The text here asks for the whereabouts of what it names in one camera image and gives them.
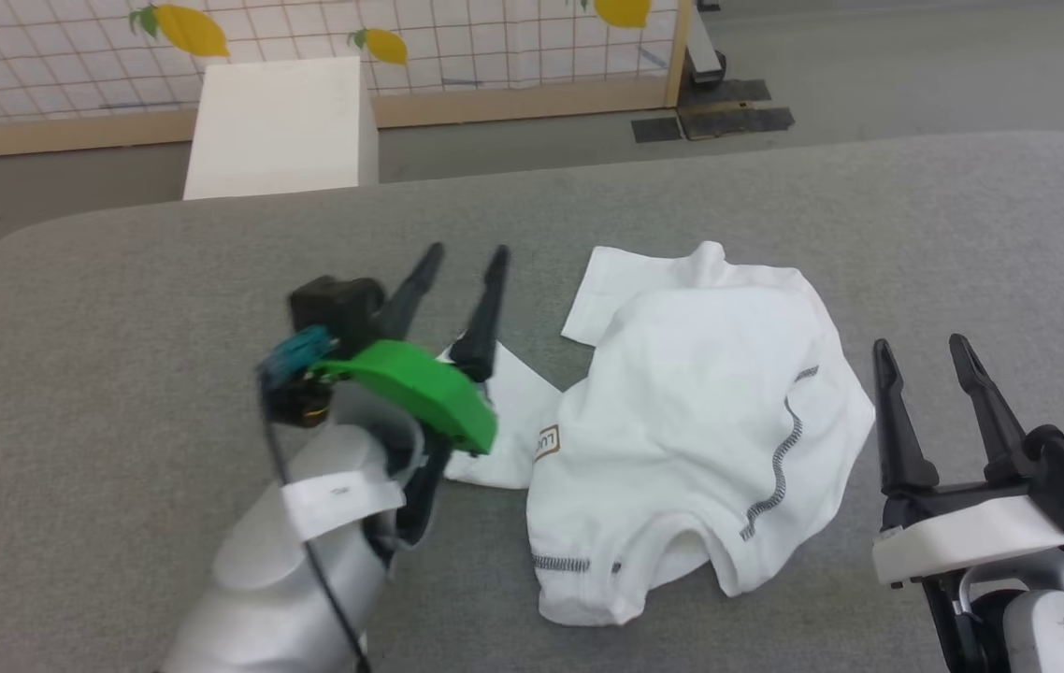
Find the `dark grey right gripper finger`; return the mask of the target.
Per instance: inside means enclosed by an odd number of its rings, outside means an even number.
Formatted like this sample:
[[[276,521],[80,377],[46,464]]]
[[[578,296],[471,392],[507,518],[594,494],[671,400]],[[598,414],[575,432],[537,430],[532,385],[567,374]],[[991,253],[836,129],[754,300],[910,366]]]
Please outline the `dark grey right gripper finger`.
[[[984,443],[985,481],[990,485],[1014,484],[1029,478],[1029,459],[1023,452],[1027,432],[1016,417],[1005,396],[990,378],[984,364],[963,334],[948,337],[948,350],[954,361],[955,380],[970,398],[972,410]]]
[[[935,465],[926,459],[903,399],[904,378],[888,341],[872,344],[880,490],[887,497],[929,493],[940,485]]]

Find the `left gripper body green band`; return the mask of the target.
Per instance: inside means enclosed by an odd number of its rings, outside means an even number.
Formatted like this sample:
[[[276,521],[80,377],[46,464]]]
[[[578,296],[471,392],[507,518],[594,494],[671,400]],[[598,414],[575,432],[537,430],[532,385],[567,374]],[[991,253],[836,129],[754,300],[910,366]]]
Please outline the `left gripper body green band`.
[[[349,359],[315,361],[318,378],[353,380],[415,418],[425,457],[404,487],[408,504],[396,514],[403,546],[420,544],[452,452],[489,455],[498,418],[486,383],[496,369],[496,340],[459,339],[447,361],[408,341],[383,339]]]

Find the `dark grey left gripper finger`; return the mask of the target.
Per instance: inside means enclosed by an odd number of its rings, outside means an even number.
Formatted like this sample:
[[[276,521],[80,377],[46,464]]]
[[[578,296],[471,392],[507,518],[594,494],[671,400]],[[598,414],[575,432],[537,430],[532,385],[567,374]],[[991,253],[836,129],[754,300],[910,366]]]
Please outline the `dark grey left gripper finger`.
[[[408,332],[415,320],[423,296],[433,286],[439,265],[445,256],[443,243],[431,243],[408,277],[400,282],[394,295],[377,314],[380,336],[392,340],[408,339]]]
[[[486,267],[483,295],[468,320],[467,329],[448,350],[450,361],[477,384],[484,384],[494,374],[509,263],[510,248],[498,246]]]

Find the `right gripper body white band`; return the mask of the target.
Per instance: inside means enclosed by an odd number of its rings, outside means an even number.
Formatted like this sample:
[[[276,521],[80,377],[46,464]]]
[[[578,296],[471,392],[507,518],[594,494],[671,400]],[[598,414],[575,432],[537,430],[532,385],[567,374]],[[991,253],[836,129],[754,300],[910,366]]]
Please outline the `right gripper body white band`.
[[[1028,479],[943,487],[888,484],[872,567],[883,585],[932,578],[1064,546],[1064,531],[1028,498]]]

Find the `white t-shirt with grey stitching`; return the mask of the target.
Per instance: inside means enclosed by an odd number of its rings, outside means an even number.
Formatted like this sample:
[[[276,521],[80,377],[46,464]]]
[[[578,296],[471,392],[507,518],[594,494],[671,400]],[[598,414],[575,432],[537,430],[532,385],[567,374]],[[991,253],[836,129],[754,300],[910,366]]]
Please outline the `white t-shirt with grey stitching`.
[[[877,414],[800,271],[597,247],[562,336],[587,374],[559,391],[498,348],[491,454],[446,470],[525,491],[541,617],[634,621],[701,566],[746,594],[834,520]]]

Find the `white rectangular box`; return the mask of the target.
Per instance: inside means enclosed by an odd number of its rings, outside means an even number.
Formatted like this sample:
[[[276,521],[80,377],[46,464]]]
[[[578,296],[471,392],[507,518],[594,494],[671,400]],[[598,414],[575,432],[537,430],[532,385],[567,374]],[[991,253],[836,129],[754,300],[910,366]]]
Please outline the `white rectangular box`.
[[[185,201],[375,186],[379,176],[360,58],[207,66]]]

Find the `small black floor mat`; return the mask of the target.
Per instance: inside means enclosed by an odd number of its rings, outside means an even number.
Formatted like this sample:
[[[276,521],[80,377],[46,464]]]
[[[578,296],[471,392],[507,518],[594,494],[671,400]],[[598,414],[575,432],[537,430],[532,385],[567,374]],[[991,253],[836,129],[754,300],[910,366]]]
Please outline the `small black floor mat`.
[[[631,129],[636,144],[672,142],[683,139],[683,131],[676,115],[634,120],[631,121]]]

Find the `long black floor mat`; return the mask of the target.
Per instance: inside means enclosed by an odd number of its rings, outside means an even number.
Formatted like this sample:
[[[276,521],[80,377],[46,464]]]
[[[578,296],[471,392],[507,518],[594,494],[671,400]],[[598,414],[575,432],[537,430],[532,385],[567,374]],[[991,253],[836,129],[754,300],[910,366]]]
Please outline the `long black floor mat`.
[[[770,110],[678,110],[679,123],[691,141],[737,134],[787,131],[796,123],[788,107]]]

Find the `dark grey floor mat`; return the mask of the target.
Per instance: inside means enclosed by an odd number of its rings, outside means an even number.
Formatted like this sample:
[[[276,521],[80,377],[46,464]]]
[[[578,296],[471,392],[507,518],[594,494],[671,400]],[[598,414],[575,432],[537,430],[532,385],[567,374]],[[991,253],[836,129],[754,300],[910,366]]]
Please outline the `dark grey floor mat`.
[[[754,104],[771,101],[767,82],[763,79],[730,79],[708,84],[687,84],[679,91],[678,107],[700,107],[708,104]]]

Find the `grey metal stand foot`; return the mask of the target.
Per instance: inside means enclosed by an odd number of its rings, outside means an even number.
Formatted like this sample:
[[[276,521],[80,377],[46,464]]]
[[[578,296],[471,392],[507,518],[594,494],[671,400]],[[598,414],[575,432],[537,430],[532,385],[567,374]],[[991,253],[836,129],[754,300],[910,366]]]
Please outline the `grey metal stand foot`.
[[[695,90],[719,88],[727,75],[727,57],[714,47],[703,19],[708,13],[720,11],[719,0],[691,0],[693,9],[687,19],[686,68],[689,86]]]

